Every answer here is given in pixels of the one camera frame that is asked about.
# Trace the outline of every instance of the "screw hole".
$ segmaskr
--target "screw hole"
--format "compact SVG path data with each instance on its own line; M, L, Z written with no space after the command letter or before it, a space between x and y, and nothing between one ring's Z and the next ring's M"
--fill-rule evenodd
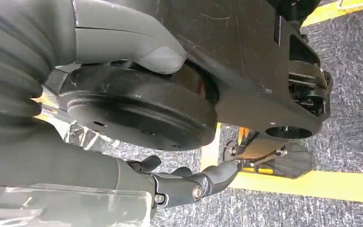
M153 133L153 132L148 132L148 131L145 131L145 130L141 130L141 133L143 133L143 134L145 134L145 135L155 136L155 133Z
M101 122L94 122L94 124L101 126L101 127L108 127L108 125L102 124Z

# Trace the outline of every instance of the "scratch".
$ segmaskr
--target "scratch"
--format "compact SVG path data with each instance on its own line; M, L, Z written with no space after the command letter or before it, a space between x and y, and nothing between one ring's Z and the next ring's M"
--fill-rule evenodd
M156 2L156 12L155 12L155 16L158 14L159 12L159 5L161 4L161 0L158 0L158 2Z
M186 37L184 37L184 36L182 36L182 35L176 35L177 37L179 37L179 38L181 38L182 40L184 40L184 41L186 41L186 42L189 42L190 44L192 44L192 45L194 45L192 48L193 49L195 49L195 48L200 48L200 49L202 49L202 50L204 50L204 51L206 51L206 52L209 52L209 51L207 51L205 48L203 48L202 46L199 46L199 45L197 45L197 44L195 44L195 43L193 43L192 41L190 41L189 39L187 39Z
M234 1L234 10L236 10L236 2ZM244 61L243 61L243 49L242 49L242 38L240 35L240 27L239 27L239 18L236 16L236 25L237 25L237 35L239 36L239 47L240 47L240 58L241 58L241 64L242 64L242 74L245 75L244 71Z
M206 14L203 14L203 13L200 13L201 15L203 15L203 16L205 16L205 17L207 17L207 18L209 18L209 19L213 19L213 20L226 20L226 27L228 26L228 24L229 24L229 19L230 19L230 17L222 17L222 18L216 18L216 17L210 17L210 16L208 16L208 15L206 15Z

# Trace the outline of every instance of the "gray plastic cover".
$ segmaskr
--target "gray plastic cover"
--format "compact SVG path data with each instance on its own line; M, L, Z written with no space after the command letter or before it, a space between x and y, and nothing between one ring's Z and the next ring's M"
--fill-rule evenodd
M0 186L0 227L149 226L152 195L55 184Z
M132 60L162 74L178 71L186 51L155 18L101 0L74 0L78 63Z

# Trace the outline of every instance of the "black wheel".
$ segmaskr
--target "black wheel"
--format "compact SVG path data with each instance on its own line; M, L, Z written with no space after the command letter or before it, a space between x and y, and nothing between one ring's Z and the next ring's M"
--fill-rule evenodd
M60 104L82 125L117 140L159 150L207 145L215 136L215 108L208 94L173 82L175 76L84 67L67 78Z

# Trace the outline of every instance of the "yellow tape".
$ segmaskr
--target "yellow tape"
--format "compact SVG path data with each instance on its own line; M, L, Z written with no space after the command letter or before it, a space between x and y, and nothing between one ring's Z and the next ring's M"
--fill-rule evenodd
M208 166L218 165L219 141L220 141L220 124L216 125L216 134L214 140L201 148L201 165L200 170L204 170Z
M254 168L244 167L243 168L243 171L244 172L254 172ZM258 169L258 173L260 173L260 174L273 174L273 169L262 169L262 168L259 168Z
M292 180L239 173L230 187L363 202L363 174L311 171Z
M359 5L363 3L363 0L345 0L344 5L345 7L351 5ZM314 12L308 16L308 18L304 21L302 26L308 26L312 24L319 23L324 20L332 19L335 17L339 17L345 14L357 12L363 9L363 6L350 8L346 10L338 9L340 1L332 2L330 4L326 4L320 6L314 10Z

